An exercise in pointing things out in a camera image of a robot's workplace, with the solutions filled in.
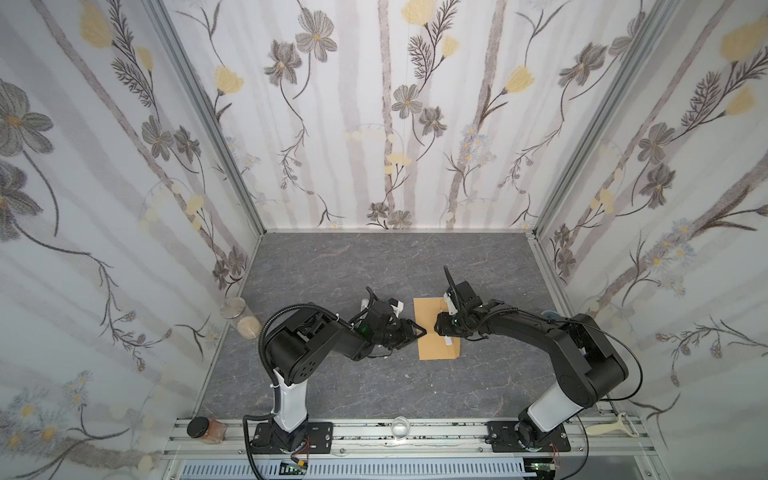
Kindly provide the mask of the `blue bordered floral letter paper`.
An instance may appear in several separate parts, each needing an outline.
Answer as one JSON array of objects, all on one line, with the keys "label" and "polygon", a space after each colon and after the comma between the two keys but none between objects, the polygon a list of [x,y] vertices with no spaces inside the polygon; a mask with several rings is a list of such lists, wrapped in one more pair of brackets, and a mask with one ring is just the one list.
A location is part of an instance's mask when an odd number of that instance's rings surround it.
[{"label": "blue bordered floral letter paper", "polygon": [[[452,300],[451,300],[451,298],[450,298],[450,295],[449,295],[448,293],[445,293],[445,294],[443,295],[443,300],[444,300],[444,303],[446,304],[446,308],[447,308],[446,312],[447,312],[449,315],[454,315],[454,314],[456,314],[456,313],[457,313],[457,310],[456,310],[456,308],[455,308],[455,305],[453,304],[453,302],[452,302]],[[449,336],[449,335],[444,335],[444,336],[443,336],[443,338],[445,339],[445,342],[446,342],[446,344],[447,344],[448,346],[451,346],[451,345],[452,345],[452,337],[451,337],[451,336]]]}]

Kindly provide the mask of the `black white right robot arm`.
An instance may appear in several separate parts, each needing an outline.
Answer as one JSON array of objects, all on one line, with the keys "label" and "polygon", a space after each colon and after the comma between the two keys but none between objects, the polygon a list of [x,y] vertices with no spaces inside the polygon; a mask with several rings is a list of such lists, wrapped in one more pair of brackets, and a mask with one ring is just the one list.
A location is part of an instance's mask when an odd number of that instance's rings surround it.
[{"label": "black white right robot arm", "polygon": [[479,342],[503,336],[545,352],[555,383],[513,422],[490,422],[486,442],[496,452],[555,451],[564,424],[593,407],[630,376],[615,346],[630,348],[601,329],[589,315],[534,314],[506,302],[484,301],[467,281],[455,282],[444,267],[446,313],[436,317],[435,332]]}]

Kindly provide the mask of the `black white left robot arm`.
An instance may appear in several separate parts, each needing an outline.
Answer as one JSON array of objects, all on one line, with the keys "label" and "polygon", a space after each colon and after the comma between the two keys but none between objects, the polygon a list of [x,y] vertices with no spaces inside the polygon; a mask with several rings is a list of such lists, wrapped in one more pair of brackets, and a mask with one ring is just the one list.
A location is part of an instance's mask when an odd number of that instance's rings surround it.
[{"label": "black white left robot arm", "polygon": [[311,433],[307,409],[308,379],[335,352],[352,361],[386,358],[427,334],[415,321],[401,316],[403,303],[382,300],[373,292],[361,310],[345,320],[315,303],[282,308],[265,323],[258,338],[260,361],[270,379],[273,407],[269,414],[246,415],[255,432],[245,440],[249,454],[293,454],[325,439]]}]

